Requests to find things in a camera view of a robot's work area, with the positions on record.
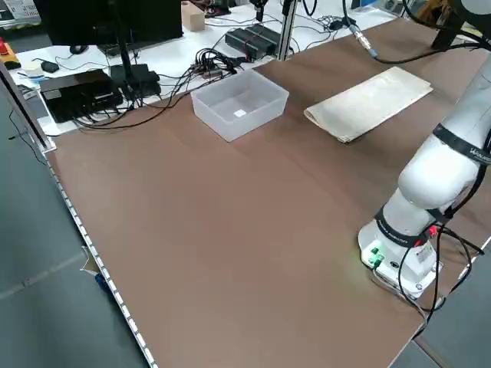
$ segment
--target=mouse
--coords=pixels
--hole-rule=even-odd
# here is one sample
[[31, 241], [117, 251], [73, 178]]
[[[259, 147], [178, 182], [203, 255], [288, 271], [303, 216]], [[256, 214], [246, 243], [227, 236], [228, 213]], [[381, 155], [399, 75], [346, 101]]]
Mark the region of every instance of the mouse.
[[70, 52], [73, 55], [79, 55], [83, 52], [85, 52], [89, 47], [87, 45], [80, 45], [80, 46], [70, 46]]

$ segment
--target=table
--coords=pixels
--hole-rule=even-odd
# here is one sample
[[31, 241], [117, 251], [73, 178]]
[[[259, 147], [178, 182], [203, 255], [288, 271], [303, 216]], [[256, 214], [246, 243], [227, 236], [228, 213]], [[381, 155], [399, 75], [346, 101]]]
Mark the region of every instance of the table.
[[[279, 0], [271, 0], [266, 6], [265, 13], [265, 25], [275, 31], [281, 31], [282, 24], [280, 21], [275, 21], [273, 18], [282, 20], [281, 5]], [[184, 36], [178, 40], [169, 41], [166, 43], [158, 44], [153, 47], [144, 48], [140, 52], [140, 57], [138, 58], [139, 63], [146, 63], [149, 65], [150, 69], [156, 71], [159, 74], [166, 74], [170, 76], [180, 76], [183, 72], [194, 63], [194, 57], [196, 52], [205, 47], [212, 47], [229, 29], [234, 27], [245, 27], [250, 25], [255, 19], [255, 10], [252, 5], [242, 5], [232, 8], [232, 14], [227, 17], [222, 17], [221, 19], [210, 19], [207, 20], [206, 29], [200, 32], [190, 32], [183, 28]], [[314, 21], [306, 18], [305, 11], [302, 4], [298, 5], [297, 14], [299, 16], [295, 19], [295, 26], [297, 28], [293, 32], [293, 38], [297, 42], [298, 46], [303, 50], [313, 41], [321, 40], [331, 40], [332, 37], [328, 38], [326, 34], [319, 34], [317, 30], [322, 31], [322, 27], [316, 24]], [[314, 17], [318, 18], [322, 15], [337, 15], [342, 16], [341, 2], [322, 2], [319, 4], [318, 10], [316, 11]], [[362, 29], [373, 27], [379, 25], [386, 21], [394, 19], [393, 15], [386, 12], [373, 9], [372, 11], [364, 13], [354, 12], [352, 18], [356, 19], [358, 25]], [[349, 30], [341, 30], [336, 34], [336, 38], [344, 37], [348, 35]], [[297, 50], [297, 44], [292, 42], [292, 47]], [[229, 56], [242, 56], [238, 51], [229, 47], [224, 41], [217, 45], [217, 50], [226, 53]], [[52, 46], [49, 48], [42, 48], [33, 51], [27, 51], [17, 54], [18, 59], [21, 63], [26, 61], [31, 61], [35, 58], [40, 58], [48, 61], [55, 61], [55, 58], [67, 58], [70, 56], [68, 47], [66, 46]], [[273, 60], [267, 57], [263, 61], [256, 61], [254, 64], [244, 64], [245, 69], [251, 67], [257, 67], [260, 64], [265, 64]], [[61, 65], [68, 67], [70, 69], [77, 68], [76, 71], [68, 70], [65, 67], [61, 67], [59, 71], [52, 74], [53, 77], [60, 77], [63, 75], [81, 73], [87, 71], [91, 68], [102, 68], [107, 63], [110, 65], [121, 64], [120, 57], [113, 57], [106, 59], [104, 54], [96, 47], [90, 46], [88, 51], [83, 54], [75, 55], [68, 60], [58, 59]], [[38, 87], [38, 85], [33, 84], [28, 78], [19, 76], [17, 71], [12, 71], [11, 76], [14, 78], [16, 84], [25, 84], [29, 87]], [[161, 77], [160, 80], [162, 86], [162, 95], [168, 94], [173, 85], [176, 83], [175, 80]], [[189, 85], [189, 88], [196, 88], [200, 84], [204, 83], [202, 78], [198, 78]], [[145, 100], [145, 103], [149, 104], [158, 100], [156, 97], [151, 97]], [[51, 116], [41, 118], [39, 123], [46, 134], [57, 136], [60, 133], [65, 133], [67, 131], [76, 129], [77, 127], [72, 122], [56, 124]]]
[[[427, 49], [435, 32], [401, 19], [366, 35], [397, 59]], [[285, 113], [233, 143], [194, 116], [188, 97], [138, 128], [57, 138], [49, 162], [151, 361], [389, 365], [420, 317], [371, 282], [356, 234], [485, 58], [458, 50], [405, 65], [435, 91], [349, 145], [303, 110], [387, 69], [353, 38], [259, 67], [290, 92]], [[118, 123], [151, 114], [139, 109]], [[489, 218], [489, 185], [450, 224], [481, 244], [491, 231], [479, 220]], [[448, 242], [442, 253], [448, 290], [465, 259]]]

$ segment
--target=monitor stand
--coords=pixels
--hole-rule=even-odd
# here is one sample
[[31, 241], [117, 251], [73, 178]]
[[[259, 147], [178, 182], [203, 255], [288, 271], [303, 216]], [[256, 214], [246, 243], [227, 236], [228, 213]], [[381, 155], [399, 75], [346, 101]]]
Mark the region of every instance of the monitor stand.
[[117, 0], [108, 0], [109, 9], [113, 15], [117, 43], [120, 47], [123, 65], [110, 68], [110, 76], [117, 87], [121, 88], [128, 101], [160, 95], [159, 76], [149, 71], [146, 64], [131, 65], [130, 54], [126, 43], [126, 32], [117, 8]]
[[131, 77], [127, 77], [123, 65], [110, 67], [110, 77], [116, 87], [123, 91], [128, 101], [160, 95], [159, 76], [149, 71], [146, 64], [131, 65]]

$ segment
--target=computer monitor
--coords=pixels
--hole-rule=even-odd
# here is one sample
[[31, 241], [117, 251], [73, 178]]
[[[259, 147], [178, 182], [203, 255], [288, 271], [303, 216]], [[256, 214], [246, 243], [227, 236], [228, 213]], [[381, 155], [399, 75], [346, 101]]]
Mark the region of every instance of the computer monitor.
[[[35, 0], [35, 5], [53, 44], [118, 43], [123, 66], [112, 67], [110, 75], [127, 97], [159, 80], [145, 64], [131, 65], [127, 43], [161, 42], [183, 35], [178, 0]], [[140, 91], [138, 97], [145, 94]]]

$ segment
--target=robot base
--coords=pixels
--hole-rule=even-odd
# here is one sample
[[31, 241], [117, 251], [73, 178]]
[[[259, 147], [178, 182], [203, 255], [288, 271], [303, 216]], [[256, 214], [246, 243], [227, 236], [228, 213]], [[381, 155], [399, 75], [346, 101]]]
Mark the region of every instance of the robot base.
[[[377, 259], [382, 260], [377, 268], [377, 274], [399, 290], [400, 261], [407, 249], [385, 238], [375, 220], [360, 230], [358, 244], [361, 249], [361, 261], [369, 268], [373, 268]], [[442, 267], [443, 264], [440, 262], [439, 271]], [[418, 299], [433, 282], [436, 269], [437, 255], [429, 241], [423, 246], [411, 249], [404, 260], [400, 275], [400, 282], [406, 295]]]

